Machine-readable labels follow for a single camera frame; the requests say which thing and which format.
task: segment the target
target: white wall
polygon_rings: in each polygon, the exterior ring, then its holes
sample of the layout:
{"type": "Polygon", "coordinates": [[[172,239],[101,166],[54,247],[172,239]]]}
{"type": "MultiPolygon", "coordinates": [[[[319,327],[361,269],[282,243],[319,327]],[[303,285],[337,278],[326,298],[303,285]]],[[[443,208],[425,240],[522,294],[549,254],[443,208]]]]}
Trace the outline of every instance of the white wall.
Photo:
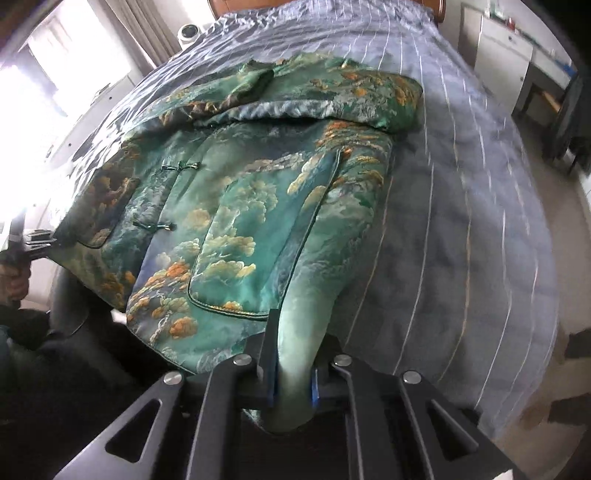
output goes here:
{"type": "MultiPolygon", "coordinates": [[[[488,0],[465,0],[463,3],[479,10],[485,10],[488,7],[488,0]]],[[[514,18],[517,27],[536,39],[546,50],[555,50],[556,57],[564,62],[570,60],[550,29],[521,0],[498,0],[496,4],[497,9],[506,16],[514,18]]],[[[461,8],[462,0],[447,0],[445,20],[439,26],[441,34],[456,48],[460,34],[461,8]]]]}
{"type": "Polygon", "coordinates": [[[589,229],[589,233],[591,233],[591,177],[588,177],[584,172],[579,170],[579,180],[580,187],[577,188],[577,193],[583,204],[583,213],[587,222],[587,228],[589,229]]]}
{"type": "Polygon", "coordinates": [[[175,37],[184,24],[207,28],[215,20],[207,0],[154,0],[154,4],[175,37]]]}
{"type": "Polygon", "coordinates": [[[49,260],[40,258],[31,263],[29,294],[22,307],[26,309],[49,310],[53,295],[53,284],[62,268],[49,260]]]}

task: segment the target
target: chair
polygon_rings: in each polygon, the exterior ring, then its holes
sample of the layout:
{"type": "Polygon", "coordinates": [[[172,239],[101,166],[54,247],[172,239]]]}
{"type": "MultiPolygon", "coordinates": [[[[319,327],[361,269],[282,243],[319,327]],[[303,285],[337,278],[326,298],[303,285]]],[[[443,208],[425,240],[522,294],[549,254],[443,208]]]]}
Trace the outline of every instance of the chair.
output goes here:
{"type": "Polygon", "coordinates": [[[574,160],[569,167],[570,174],[574,166],[583,160],[591,151],[591,139],[579,136],[580,121],[583,113],[582,96],[584,82],[581,75],[576,74],[570,81],[561,98],[555,98],[535,84],[525,100],[521,115],[525,115],[535,95],[539,95],[556,113],[552,124],[548,127],[542,141],[542,158],[552,161],[562,158],[570,147],[574,160]]]}

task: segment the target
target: wooden headboard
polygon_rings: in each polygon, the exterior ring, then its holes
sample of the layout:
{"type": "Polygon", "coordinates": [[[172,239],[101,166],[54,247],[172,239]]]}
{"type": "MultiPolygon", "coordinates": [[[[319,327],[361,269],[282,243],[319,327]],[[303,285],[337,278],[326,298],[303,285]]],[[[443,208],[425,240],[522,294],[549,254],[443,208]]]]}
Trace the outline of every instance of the wooden headboard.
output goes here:
{"type": "MultiPolygon", "coordinates": [[[[291,0],[209,0],[209,5],[216,18],[228,12],[255,8],[278,7],[291,0]]],[[[416,3],[433,10],[435,23],[440,24],[445,18],[446,0],[414,0],[416,3]]]]}

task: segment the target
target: metal screw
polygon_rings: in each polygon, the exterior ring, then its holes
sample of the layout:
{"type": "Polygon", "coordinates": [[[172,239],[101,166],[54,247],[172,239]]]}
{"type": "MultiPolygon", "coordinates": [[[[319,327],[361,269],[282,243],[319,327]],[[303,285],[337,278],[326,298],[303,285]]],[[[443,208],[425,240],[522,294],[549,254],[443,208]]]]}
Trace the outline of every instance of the metal screw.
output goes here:
{"type": "Polygon", "coordinates": [[[419,372],[415,372],[414,370],[409,370],[408,372],[404,372],[402,379],[404,380],[404,383],[416,385],[421,382],[421,374],[419,372]]]}
{"type": "Polygon", "coordinates": [[[238,365],[239,367],[248,365],[250,362],[252,362],[252,357],[248,353],[239,353],[234,357],[234,365],[238,365]]]}
{"type": "Polygon", "coordinates": [[[183,380],[183,374],[181,372],[168,372],[164,376],[164,383],[167,385],[178,385],[183,380]]]}
{"type": "Polygon", "coordinates": [[[335,357],[334,362],[337,367],[348,367],[353,362],[353,359],[349,355],[342,353],[335,357]]]}

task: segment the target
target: blue bedsheet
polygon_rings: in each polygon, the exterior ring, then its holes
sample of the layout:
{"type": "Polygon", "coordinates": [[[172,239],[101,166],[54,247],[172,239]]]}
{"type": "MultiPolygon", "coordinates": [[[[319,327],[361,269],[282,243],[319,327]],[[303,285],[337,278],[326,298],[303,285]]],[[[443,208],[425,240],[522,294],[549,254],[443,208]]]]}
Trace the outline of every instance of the blue bedsheet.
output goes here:
{"type": "Polygon", "coordinates": [[[154,100],[250,58],[323,51],[417,79],[421,128],[397,142],[377,220],[329,332],[387,373],[416,369],[498,435],[543,376],[557,325],[550,235],[509,112],[406,0],[296,0],[224,15],[150,74],[74,158],[74,190],[154,100]],[[96,155],[84,155],[89,150],[96,155]]]}

